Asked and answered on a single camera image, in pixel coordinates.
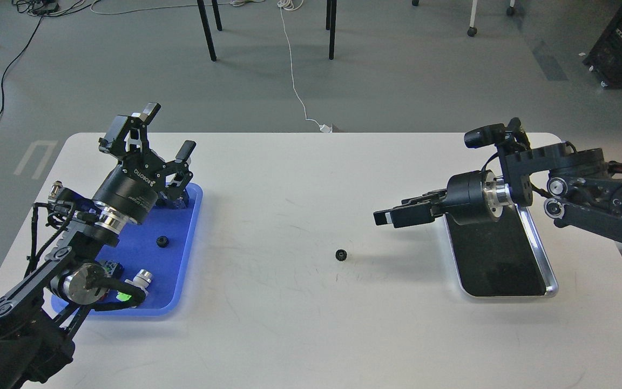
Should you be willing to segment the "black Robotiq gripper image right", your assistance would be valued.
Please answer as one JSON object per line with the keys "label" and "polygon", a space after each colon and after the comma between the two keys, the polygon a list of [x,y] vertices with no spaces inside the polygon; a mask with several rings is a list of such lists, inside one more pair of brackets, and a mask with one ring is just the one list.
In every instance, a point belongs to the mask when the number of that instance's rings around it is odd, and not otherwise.
{"label": "black Robotiq gripper image right", "polygon": [[400,206],[392,209],[375,211],[374,222],[378,226],[392,224],[397,229],[433,223],[445,214],[451,215],[458,225],[496,222],[498,206],[485,194],[494,177],[491,171],[454,175],[444,189],[403,199]]}

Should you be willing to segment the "black Robotiq gripper image left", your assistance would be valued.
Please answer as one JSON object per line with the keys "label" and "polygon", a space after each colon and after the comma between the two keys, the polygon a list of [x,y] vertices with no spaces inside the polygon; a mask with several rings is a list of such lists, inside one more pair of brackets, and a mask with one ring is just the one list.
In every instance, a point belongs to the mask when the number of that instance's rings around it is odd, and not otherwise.
{"label": "black Robotiq gripper image left", "polygon": [[175,199],[193,178],[190,155],[195,141],[186,140],[172,162],[151,152],[147,127],[160,108],[159,103],[148,103],[141,112],[117,115],[98,140],[99,152],[116,158],[118,164],[94,194],[94,204],[111,207],[135,224],[145,221],[159,193]]}

